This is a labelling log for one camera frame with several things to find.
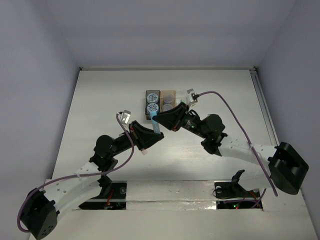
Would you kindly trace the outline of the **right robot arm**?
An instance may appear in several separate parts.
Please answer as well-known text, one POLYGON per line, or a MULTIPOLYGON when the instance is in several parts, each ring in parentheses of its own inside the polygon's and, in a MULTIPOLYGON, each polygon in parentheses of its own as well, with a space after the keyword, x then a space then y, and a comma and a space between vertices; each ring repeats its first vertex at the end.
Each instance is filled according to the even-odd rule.
POLYGON ((309 165, 289 143, 261 145, 232 137, 224 133, 225 125, 219 115, 209 114, 201 119, 184 103, 153 116, 152 120, 170 131, 185 129, 201 137, 200 144, 211 155, 257 165, 256 170, 241 169, 233 176, 230 190, 235 196, 266 188, 296 195, 309 171, 309 165))

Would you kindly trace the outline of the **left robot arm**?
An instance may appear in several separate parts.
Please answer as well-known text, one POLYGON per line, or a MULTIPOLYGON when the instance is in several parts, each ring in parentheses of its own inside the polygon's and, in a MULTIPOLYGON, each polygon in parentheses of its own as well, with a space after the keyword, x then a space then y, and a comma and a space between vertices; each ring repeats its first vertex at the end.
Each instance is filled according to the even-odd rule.
POLYGON ((134 152, 135 148, 146 150, 163 138, 163 133, 155 133, 137 121, 117 138, 100 136, 93 156, 74 174, 48 181, 28 193, 17 215, 18 229, 37 240, 47 237, 68 212, 91 198, 110 194, 112 181, 108 174, 121 168, 115 156, 126 150, 134 152))

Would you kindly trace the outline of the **orange highlighter pen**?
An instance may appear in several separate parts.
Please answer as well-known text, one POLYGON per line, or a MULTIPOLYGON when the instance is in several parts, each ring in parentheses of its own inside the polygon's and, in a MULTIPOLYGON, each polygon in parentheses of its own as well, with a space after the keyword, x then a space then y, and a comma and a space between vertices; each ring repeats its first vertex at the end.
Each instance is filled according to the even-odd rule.
POLYGON ((143 155, 146 155, 146 154, 148 153, 148 150, 147 150, 147 149, 143 149, 143 150, 141 151, 141 153, 142 153, 143 155))

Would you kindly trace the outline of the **blue highlighter pen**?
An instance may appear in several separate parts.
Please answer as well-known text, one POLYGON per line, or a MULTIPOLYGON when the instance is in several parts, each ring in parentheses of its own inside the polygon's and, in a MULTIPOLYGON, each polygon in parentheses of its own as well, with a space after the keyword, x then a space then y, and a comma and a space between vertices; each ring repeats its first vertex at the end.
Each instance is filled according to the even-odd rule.
POLYGON ((152 128, 153 128, 153 131, 154 133, 156 134, 160 134, 161 133, 161 130, 160 130, 160 125, 158 122, 156 122, 155 120, 151 120, 151 123, 152 123, 152 128))

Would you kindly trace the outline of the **blue cleaning gel jar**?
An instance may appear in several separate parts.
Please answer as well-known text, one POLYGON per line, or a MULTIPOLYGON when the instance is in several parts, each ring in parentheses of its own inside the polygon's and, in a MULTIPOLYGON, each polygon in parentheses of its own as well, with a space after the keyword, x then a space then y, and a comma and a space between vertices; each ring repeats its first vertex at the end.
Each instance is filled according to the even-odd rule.
POLYGON ((159 102, 159 95, 152 92, 146 96, 146 101, 148 104, 157 104, 159 102))

